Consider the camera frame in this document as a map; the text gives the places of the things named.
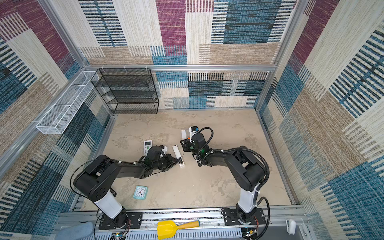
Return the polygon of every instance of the wooden handle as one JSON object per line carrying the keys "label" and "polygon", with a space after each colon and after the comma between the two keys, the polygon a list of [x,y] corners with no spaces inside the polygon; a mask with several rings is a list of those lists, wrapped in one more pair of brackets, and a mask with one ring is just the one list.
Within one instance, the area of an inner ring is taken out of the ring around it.
{"label": "wooden handle", "polygon": [[182,225],[177,226],[179,229],[184,229],[184,228],[192,228],[192,227],[199,227],[200,226],[200,221],[194,221],[194,222],[187,222]]}

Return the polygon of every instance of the yellow shovel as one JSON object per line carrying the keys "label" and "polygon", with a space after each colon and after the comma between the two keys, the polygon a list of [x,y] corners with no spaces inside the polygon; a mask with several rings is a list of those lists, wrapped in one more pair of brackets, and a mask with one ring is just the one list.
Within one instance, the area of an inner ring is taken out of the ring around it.
{"label": "yellow shovel", "polygon": [[171,238],[178,229],[199,227],[200,221],[187,222],[177,226],[174,221],[161,221],[157,224],[157,239]]}

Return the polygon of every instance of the alarm clock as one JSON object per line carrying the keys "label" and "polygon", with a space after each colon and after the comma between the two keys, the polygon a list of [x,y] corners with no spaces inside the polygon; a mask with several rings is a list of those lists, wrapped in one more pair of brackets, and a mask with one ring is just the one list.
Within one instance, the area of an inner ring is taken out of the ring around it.
{"label": "alarm clock", "polygon": [[136,186],[135,193],[133,194],[134,199],[141,199],[144,200],[147,196],[147,187],[143,186]]}

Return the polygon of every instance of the clock face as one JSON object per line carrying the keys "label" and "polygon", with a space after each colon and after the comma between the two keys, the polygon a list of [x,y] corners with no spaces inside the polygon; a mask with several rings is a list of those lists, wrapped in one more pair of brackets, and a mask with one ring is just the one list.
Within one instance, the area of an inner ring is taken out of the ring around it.
{"label": "clock face", "polygon": [[136,195],[137,197],[144,197],[145,192],[146,192],[146,189],[145,189],[145,188],[143,188],[143,187],[137,187],[137,188],[136,188],[135,195]]}

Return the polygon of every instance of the white mesh basket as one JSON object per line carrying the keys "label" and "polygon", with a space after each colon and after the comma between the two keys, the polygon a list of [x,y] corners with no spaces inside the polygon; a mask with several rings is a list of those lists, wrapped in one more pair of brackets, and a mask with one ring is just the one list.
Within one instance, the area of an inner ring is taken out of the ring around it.
{"label": "white mesh basket", "polygon": [[94,71],[83,71],[43,116],[36,128],[43,134],[63,134],[91,92]]}

